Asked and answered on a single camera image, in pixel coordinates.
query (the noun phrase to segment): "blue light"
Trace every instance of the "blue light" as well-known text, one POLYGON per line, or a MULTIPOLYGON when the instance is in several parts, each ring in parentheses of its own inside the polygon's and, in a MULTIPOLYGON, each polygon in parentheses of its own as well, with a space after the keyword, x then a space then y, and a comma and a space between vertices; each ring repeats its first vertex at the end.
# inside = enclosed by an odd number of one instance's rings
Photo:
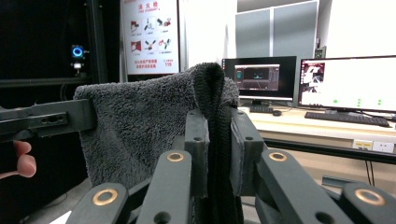
POLYGON ((84 50, 81 47, 75 47, 72 49, 72 53, 74 57, 81 57, 84 50))

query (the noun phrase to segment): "power outlet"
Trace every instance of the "power outlet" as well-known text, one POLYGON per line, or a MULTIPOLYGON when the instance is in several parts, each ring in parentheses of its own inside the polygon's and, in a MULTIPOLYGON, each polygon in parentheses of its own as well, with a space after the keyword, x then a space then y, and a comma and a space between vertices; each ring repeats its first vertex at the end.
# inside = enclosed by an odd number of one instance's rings
POLYGON ((393 148, 393 143, 373 142, 373 151, 393 153, 393 148))
POLYGON ((353 140, 352 148, 372 150, 373 149, 373 141, 355 139, 355 140, 353 140))

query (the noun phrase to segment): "poster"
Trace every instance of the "poster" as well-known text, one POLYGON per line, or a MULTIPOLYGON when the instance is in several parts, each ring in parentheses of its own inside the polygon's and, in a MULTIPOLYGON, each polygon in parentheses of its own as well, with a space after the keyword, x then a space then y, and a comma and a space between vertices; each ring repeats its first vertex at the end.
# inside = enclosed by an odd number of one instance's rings
POLYGON ((179 72, 177 0, 123 0, 127 75, 179 72))

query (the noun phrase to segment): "hand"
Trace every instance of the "hand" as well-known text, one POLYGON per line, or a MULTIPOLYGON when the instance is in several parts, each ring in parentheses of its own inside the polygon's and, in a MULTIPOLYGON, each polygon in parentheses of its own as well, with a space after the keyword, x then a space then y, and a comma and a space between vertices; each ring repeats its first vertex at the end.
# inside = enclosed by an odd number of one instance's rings
POLYGON ((28 153, 32 149, 32 146, 27 142, 14 141, 14 147, 17 152, 17 156, 19 157, 17 163, 17 170, 0 174, 0 179, 11 175, 32 177, 35 174, 36 170, 35 158, 30 155, 26 155, 26 153, 28 153))

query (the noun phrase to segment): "black cloth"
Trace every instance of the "black cloth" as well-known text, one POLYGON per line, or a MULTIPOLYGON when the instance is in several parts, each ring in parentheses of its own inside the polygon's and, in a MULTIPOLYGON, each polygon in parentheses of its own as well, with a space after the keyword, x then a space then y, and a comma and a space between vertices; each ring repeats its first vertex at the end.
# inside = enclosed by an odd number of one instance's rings
POLYGON ((194 90, 197 104, 208 120, 208 198, 201 201, 205 223, 243 223, 240 197, 233 196, 231 170, 231 108, 222 103, 224 73, 219 66, 212 71, 195 76, 194 90))

